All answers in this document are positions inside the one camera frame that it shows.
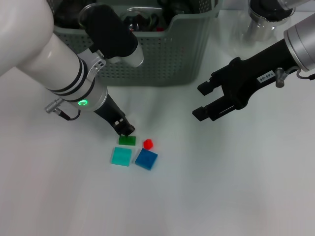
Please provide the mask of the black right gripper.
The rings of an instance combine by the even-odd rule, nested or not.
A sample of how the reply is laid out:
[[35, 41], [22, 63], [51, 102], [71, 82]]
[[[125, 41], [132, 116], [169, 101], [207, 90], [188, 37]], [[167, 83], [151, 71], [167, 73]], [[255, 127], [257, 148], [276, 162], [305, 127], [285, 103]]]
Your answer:
[[202, 95], [208, 95], [215, 88], [222, 88], [224, 96], [214, 102], [195, 109], [192, 114], [203, 121], [210, 118], [215, 121], [231, 111], [247, 106], [250, 97], [259, 89], [273, 83], [275, 79], [258, 81], [258, 77], [275, 71], [297, 66], [284, 40], [280, 40], [253, 57], [241, 60], [233, 59], [227, 66], [212, 73], [208, 81], [198, 86]]

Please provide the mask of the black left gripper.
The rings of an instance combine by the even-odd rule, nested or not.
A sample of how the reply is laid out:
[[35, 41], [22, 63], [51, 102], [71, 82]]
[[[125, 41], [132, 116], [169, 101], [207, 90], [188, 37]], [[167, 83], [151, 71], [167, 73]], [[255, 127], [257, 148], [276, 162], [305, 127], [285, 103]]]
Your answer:
[[129, 123], [124, 112], [118, 107], [109, 94], [104, 103], [94, 112], [106, 120], [118, 135], [126, 136], [135, 131], [134, 126]]

